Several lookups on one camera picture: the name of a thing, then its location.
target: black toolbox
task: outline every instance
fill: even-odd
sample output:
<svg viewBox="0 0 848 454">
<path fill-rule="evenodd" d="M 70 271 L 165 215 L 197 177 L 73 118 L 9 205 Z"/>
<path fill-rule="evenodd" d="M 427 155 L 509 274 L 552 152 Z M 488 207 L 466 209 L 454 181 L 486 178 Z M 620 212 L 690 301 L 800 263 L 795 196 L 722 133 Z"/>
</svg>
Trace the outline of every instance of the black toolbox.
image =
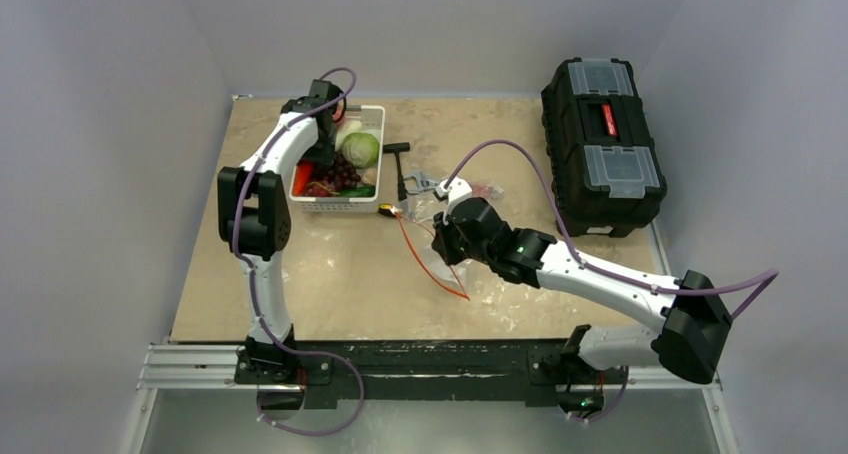
<svg viewBox="0 0 848 454">
<path fill-rule="evenodd" d="M 629 62 L 563 62 L 542 90 L 542 125 L 571 236 L 624 237 L 656 217 L 667 186 Z"/>
</svg>

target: beige tabletop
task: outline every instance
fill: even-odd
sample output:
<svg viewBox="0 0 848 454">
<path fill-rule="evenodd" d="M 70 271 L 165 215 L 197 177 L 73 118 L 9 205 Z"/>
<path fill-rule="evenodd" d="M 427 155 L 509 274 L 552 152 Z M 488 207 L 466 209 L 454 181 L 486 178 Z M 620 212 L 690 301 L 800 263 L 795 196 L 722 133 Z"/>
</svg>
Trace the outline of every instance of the beige tabletop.
<svg viewBox="0 0 848 454">
<path fill-rule="evenodd" d="M 238 166 L 271 132 L 284 100 L 237 100 L 218 160 Z M 531 99 L 353 99 L 386 108 L 385 142 L 408 141 L 403 169 L 444 177 L 474 146 L 506 138 L 524 146 L 550 183 L 540 116 Z M 394 160 L 384 158 L 380 200 L 396 200 Z M 513 149 L 484 149 L 463 170 L 477 183 L 494 182 L 504 195 L 492 204 L 512 227 L 556 233 L 554 216 L 530 165 Z M 213 180 L 177 311 L 173 341 L 238 341 L 249 327 L 248 297 L 239 266 L 218 238 Z M 412 208 L 432 212 L 432 195 Z M 285 298 L 300 339 L 486 339 L 567 337 L 579 324 L 622 325 L 630 319 L 576 296 L 505 283 L 470 264 L 470 301 L 442 291 L 416 264 L 395 220 L 378 215 L 300 212 L 290 204 L 292 233 L 283 251 Z M 428 234 L 407 229 L 419 249 Z M 624 239 L 577 238 L 589 254 L 627 267 L 659 272 L 645 231 Z"/>
</svg>

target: white basket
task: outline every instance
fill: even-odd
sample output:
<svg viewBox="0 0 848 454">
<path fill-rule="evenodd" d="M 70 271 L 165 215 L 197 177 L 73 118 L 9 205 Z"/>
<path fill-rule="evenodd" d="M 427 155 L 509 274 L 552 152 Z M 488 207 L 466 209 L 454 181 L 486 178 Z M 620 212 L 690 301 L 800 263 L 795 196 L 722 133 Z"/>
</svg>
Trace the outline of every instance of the white basket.
<svg viewBox="0 0 848 454">
<path fill-rule="evenodd" d="M 292 172 L 289 184 L 289 199 L 307 212 L 338 212 L 338 213 L 362 213 L 374 214 L 377 212 L 380 196 L 380 173 L 383 170 L 383 131 L 386 126 L 386 109 L 382 106 L 361 106 L 361 110 L 348 109 L 345 120 L 353 119 L 362 123 L 362 132 L 367 132 L 380 142 L 380 155 L 377 157 L 377 185 L 374 195 L 371 197 L 303 197 L 295 196 L 294 172 Z"/>
</svg>

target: orange cable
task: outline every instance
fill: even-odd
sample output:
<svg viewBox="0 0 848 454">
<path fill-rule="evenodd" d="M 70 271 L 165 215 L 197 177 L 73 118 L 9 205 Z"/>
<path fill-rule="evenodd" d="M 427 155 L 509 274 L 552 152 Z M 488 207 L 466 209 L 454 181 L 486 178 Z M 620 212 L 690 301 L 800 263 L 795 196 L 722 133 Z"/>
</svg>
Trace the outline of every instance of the orange cable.
<svg viewBox="0 0 848 454">
<path fill-rule="evenodd" d="M 427 231 L 428 234 L 433 236 L 433 238 L 436 237 L 436 234 L 433 233 L 433 231 L 431 231 L 430 228 L 425 226 L 423 223 L 420 223 L 420 222 L 416 221 L 415 219 L 413 219 L 411 217 L 404 216 L 402 213 L 398 213 L 398 215 L 400 217 L 402 217 L 404 220 L 415 224 L 416 226 L 420 227 L 421 229 L 424 229 L 425 231 Z M 468 292 L 465 290 L 465 286 L 462 284 L 462 279 L 459 278 L 459 275 L 453 269 L 453 266 L 448 266 L 448 269 L 451 270 L 451 274 L 453 274 L 453 278 L 456 279 L 456 283 L 459 284 L 459 288 L 462 289 L 462 292 L 465 294 L 465 297 L 468 298 Z"/>
<path fill-rule="evenodd" d="M 430 279 L 432 279 L 433 282 L 438 284 L 439 287 L 450 292 L 451 294 L 453 294 L 455 296 L 462 297 L 466 301 L 470 301 L 471 299 L 468 297 L 468 293 L 465 292 L 465 286 L 462 285 L 462 281 L 459 280 L 459 276 L 456 275 L 456 272 L 453 270 L 453 268 L 451 268 L 451 272 L 453 273 L 454 277 L 456 278 L 457 283 L 459 283 L 459 286 L 462 288 L 462 292 L 459 292 L 455 289 L 452 289 L 452 288 L 442 284 L 442 282 L 439 281 L 439 279 L 436 276 L 434 276 L 433 273 L 430 272 L 429 269 L 427 269 L 427 266 L 424 265 L 424 261 L 422 261 L 421 258 L 418 256 L 418 251 L 416 251 L 415 247 L 412 245 L 412 241 L 409 239 L 409 235 L 406 233 L 406 228 L 403 227 L 403 220 L 402 219 L 405 218 L 405 219 L 413 222 L 414 224 L 418 225 L 419 227 L 421 227 L 424 230 L 426 230 L 427 232 L 429 232 L 431 235 L 433 235 L 433 233 L 429 229 L 427 229 L 427 227 L 424 226 L 423 224 L 420 224 L 416 221 L 413 221 L 412 219 L 409 219 L 408 217 L 404 216 L 403 214 L 401 214 L 399 212 L 395 213 L 395 218 L 397 218 L 397 220 L 398 220 L 398 225 L 400 226 L 400 230 L 403 233 L 403 238 L 406 241 L 406 245 L 409 246 L 409 250 L 410 250 L 410 252 L 412 252 L 412 256 L 415 257 L 416 261 L 418 261 L 418 265 L 421 266 L 421 269 L 424 269 L 424 272 L 426 272 L 427 275 L 430 276 Z"/>
</svg>

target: hammer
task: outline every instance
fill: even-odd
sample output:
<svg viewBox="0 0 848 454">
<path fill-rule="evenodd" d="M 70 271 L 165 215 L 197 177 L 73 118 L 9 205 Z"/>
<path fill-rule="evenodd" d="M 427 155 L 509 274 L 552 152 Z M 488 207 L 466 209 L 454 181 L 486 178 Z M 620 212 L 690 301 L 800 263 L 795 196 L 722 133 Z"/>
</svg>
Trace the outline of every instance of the hammer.
<svg viewBox="0 0 848 454">
<path fill-rule="evenodd" d="M 409 152 L 408 142 L 395 142 L 383 144 L 383 154 L 394 154 L 398 166 L 398 207 L 406 214 L 406 183 L 403 181 L 403 172 L 400 170 L 400 153 Z"/>
</svg>

